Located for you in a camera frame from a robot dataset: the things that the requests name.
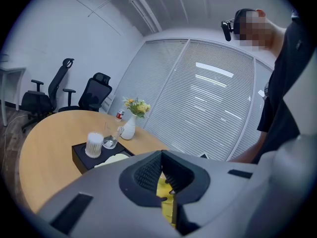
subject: man's arm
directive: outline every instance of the man's arm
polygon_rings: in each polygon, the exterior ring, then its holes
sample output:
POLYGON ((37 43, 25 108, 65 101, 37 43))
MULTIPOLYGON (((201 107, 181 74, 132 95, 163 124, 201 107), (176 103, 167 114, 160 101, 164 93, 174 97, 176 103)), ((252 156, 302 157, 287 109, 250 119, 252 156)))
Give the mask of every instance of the man's arm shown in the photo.
POLYGON ((229 161, 230 162, 240 162, 240 163, 251 163, 252 160, 258 154, 259 150, 261 149, 266 135, 267 135, 267 133, 262 131, 258 141, 253 146, 251 146, 244 153, 240 154, 238 157, 236 157, 232 160, 229 160, 229 161))

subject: black shirt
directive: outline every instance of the black shirt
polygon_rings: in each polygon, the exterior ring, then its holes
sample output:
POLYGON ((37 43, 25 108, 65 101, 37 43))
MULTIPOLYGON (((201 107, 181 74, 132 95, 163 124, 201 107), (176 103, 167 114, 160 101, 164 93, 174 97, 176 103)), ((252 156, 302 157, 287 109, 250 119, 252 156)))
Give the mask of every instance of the black shirt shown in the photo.
POLYGON ((277 150, 283 143, 299 135, 298 127, 283 96, 305 69, 314 48, 301 20, 294 18, 286 29, 282 50, 269 79, 268 97, 264 101, 258 126, 258 130, 267 132, 267 135, 252 163, 257 164, 263 153, 277 150))

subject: glass cup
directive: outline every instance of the glass cup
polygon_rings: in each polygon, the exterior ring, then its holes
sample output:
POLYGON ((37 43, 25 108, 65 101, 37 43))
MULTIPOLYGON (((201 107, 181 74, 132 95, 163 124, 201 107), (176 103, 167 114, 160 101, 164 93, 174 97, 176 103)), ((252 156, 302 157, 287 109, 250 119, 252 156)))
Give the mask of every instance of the glass cup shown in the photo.
POLYGON ((113 149, 117 145, 118 139, 123 131, 124 128, 121 126, 111 128, 105 123, 103 147, 106 149, 113 149))

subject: black mesh chair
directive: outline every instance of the black mesh chair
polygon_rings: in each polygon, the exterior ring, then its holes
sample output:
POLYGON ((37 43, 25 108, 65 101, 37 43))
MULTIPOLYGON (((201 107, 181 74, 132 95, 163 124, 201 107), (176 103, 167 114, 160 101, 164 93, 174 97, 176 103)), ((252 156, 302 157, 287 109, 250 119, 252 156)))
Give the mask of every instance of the black mesh chair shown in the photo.
POLYGON ((40 122, 50 112, 53 112, 56 109, 56 93, 59 84, 68 72, 68 69, 73 65, 73 61, 74 59, 72 58, 66 58, 63 61, 63 65, 59 68, 57 74, 49 85, 49 95, 40 92, 40 85, 44 85, 43 82, 34 79, 31 80, 31 82, 36 83, 36 91, 27 91, 23 95, 21 107, 23 110, 31 112, 31 114, 28 114, 28 119, 33 119, 21 127, 23 133, 25 133, 25 128, 27 126, 40 122))
POLYGON ((60 108, 58 112, 68 110, 91 110, 99 111, 102 102, 111 93, 112 87, 108 85, 110 77, 100 72, 88 80, 85 91, 81 96, 78 106, 71 106, 71 94, 76 93, 72 89, 63 89, 68 93, 68 107, 60 108))

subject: ceiling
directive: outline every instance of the ceiling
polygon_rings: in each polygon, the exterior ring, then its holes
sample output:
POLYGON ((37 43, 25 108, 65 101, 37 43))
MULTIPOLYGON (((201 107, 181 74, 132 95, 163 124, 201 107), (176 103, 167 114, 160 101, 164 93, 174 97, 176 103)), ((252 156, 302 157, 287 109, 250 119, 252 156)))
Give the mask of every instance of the ceiling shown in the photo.
MULTIPOLYGON (((144 10, 139 0, 134 0, 144 10)), ((291 22, 292 7, 286 0, 145 0, 162 30, 171 27, 220 28, 222 20, 234 17, 241 8, 260 8, 268 19, 281 27, 291 22)), ((151 34, 149 26, 129 0, 111 0, 143 34, 151 34)))

